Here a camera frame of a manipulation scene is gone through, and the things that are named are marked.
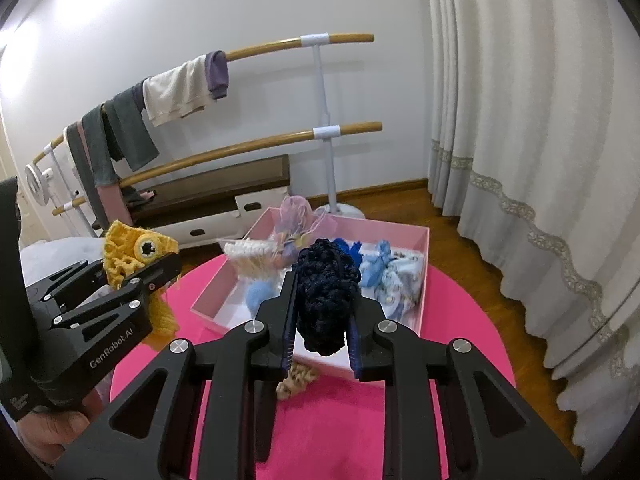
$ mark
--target curtain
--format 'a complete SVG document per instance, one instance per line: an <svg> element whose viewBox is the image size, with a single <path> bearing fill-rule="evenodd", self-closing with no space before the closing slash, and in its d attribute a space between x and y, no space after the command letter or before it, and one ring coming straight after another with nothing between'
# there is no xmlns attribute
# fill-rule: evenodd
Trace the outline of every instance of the curtain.
<svg viewBox="0 0 640 480"><path fill-rule="evenodd" d="M526 307L591 470L640 401L640 39L617 0L430 0L429 191Z"/></svg>

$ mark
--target wooden baseboard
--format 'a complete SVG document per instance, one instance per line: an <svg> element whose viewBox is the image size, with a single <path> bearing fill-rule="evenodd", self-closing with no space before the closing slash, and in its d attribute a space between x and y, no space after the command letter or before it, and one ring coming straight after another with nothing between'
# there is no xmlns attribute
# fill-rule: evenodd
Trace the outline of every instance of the wooden baseboard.
<svg viewBox="0 0 640 480"><path fill-rule="evenodd" d="M427 187L426 178L418 178L416 180L405 180L404 182L393 182L391 184L382 184L380 186L361 187L358 189L348 189L338 192L338 202L349 203L355 198L381 194L381 193L398 193L401 191L410 191L412 189L420 189ZM316 195L307 198L311 207L315 209L329 202L327 195Z"/></svg>

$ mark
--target beige crocheted object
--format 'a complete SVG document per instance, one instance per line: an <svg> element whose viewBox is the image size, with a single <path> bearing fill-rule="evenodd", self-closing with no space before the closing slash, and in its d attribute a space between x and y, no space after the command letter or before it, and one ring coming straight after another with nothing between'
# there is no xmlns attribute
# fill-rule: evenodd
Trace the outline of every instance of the beige crocheted object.
<svg viewBox="0 0 640 480"><path fill-rule="evenodd" d="M286 400L306 390L306 386L314 382L320 372L311 366L293 362L287 378L276 386L278 400Z"/></svg>
<svg viewBox="0 0 640 480"><path fill-rule="evenodd" d="M153 231L130 227L116 220L104 238L104 271L111 288L118 290L124 278L167 253L177 253L178 242ZM153 331L143 342L161 351L180 328L174 313L162 299L164 287L149 296L149 321Z"/></svg>

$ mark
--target wooden floor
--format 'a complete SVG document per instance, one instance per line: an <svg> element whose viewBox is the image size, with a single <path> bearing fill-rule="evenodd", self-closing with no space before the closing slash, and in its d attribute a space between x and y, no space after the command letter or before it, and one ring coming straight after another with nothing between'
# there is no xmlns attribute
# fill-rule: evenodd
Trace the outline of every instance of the wooden floor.
<svg viewBox="0 0 640 480"><path fill-rule="evenodd" d="M523 305L500 295L500 271L482 261L478 247L471 240L460 237L456 230L457 218L444 218L431 205L423 182L415 183L417 189L402 190L403 187L407 186L347 192L338 199L356 206L370 219L430 228L429 263L456 280L487 313L507 349L518 391L574 456L581 458L582 449L571 442L575 414L561 412L556 405L556 398L565 387L564 381L552 381L550 371L543 367L546 343L525 332ZM324 203L320 197L310 202L312 206ZM201 251L188 256L187 263L192 267L210 257L212 255Z"/></svg>

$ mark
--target round pink table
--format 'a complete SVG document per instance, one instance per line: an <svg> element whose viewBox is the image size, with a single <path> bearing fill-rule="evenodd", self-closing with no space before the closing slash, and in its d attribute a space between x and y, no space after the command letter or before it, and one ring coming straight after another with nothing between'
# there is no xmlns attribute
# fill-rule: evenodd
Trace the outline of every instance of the round pink table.
<svg viewBox="0 0 640 480"><path fill-rule="evenodd" d="M193 269L172 285L166 299L180 324L177 337L194 344L220 338L190 312L200 293L225 261L224 256ZM484 353L515 385L513 370L495 326L478 304L446 274L429 266L420 336L448 344L463 337ZM114 399L148 365L156 353L138 345L115 369ZM449 477L440 407L431 385L440 444L442 477ZM204 409L199 418L200 432ZM385 426L384 389L371 384L323 376L304 394L278 403L269 460L256 466L258 480L378 479L382 474ZM199 437L190 478L196 478Z"/></svg>

